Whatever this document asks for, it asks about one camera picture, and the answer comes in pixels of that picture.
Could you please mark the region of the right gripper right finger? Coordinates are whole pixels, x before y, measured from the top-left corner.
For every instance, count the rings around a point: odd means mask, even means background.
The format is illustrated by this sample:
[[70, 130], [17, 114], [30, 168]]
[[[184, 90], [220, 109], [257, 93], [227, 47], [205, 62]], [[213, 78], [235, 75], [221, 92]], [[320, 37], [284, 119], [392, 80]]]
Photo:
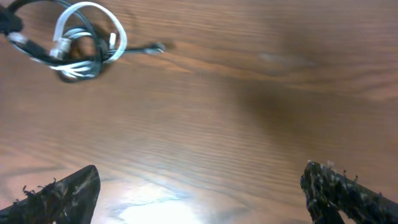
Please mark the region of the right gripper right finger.
[[330, 166], [309, 161], [300, 178], [314, 224], [344, 224], [339, 212], [355, 223], [397, 224], [397, 203], [350, 180]]

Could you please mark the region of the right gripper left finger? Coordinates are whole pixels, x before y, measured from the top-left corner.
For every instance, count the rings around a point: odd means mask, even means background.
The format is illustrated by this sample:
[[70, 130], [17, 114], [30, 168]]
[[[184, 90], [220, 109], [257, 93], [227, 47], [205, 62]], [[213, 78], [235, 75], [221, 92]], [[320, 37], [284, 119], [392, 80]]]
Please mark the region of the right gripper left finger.
[[1, 224], [90, 224], [101, 190], [99, 172], [88, 165], [75, 173], [22, 191], [26, 198], [1, 210]]

